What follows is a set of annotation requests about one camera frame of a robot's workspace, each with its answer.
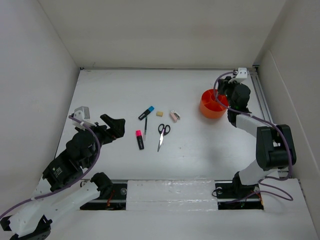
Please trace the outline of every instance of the clear plastic tape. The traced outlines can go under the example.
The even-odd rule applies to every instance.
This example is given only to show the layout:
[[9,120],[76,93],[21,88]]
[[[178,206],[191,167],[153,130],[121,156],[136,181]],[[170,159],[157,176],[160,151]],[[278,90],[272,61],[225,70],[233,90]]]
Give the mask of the clear plastic tape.
[[127,189],[129,211],[218,210],[214,180],[131,180]]

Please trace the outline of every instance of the black scissors handle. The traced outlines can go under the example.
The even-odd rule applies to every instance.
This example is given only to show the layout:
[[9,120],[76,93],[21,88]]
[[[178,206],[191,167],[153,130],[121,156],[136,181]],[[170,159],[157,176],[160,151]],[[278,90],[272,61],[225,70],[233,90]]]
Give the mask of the black scissors handle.
[[164,125],[163,123],[161,123],[158,127],[158,132],[161,134],[163,131],[164,136],[170,133],[170,130],[171,130],[171,127],[169,125]]

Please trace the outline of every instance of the pink highlighter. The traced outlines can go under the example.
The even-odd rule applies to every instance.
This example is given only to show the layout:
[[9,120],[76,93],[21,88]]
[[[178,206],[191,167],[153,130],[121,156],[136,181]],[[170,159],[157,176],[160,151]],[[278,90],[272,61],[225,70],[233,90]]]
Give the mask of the pink highlighter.
[[138,141],[138,146],[140,150],[145,149],[144,140],[142,139],[142,134],[140,130],[135,131],[136,140]]

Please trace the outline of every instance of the pen holder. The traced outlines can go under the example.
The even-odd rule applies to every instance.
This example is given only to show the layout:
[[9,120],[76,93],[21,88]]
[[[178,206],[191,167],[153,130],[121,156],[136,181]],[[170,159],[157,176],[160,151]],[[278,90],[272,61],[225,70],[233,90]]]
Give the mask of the pen holder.
[[[202,94],[200,101],[200,112],[208,119],[221,118],[227,110],[225,107],[216,102],[214,94],[217,94],[217,90],[209,89]],[[229,106],[227,97],[225,95],[219,95],[218,99],[225,106]]]

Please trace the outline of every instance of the black pen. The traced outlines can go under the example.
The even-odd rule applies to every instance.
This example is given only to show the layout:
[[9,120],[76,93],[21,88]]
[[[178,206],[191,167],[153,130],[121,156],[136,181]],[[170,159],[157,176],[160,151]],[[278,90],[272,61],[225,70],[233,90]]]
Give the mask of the black pen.
[[146,116],[145,123],[144,123],[143,140],[146,140],[146,138],[147,138],[147,120],[148,120],[148,117]]

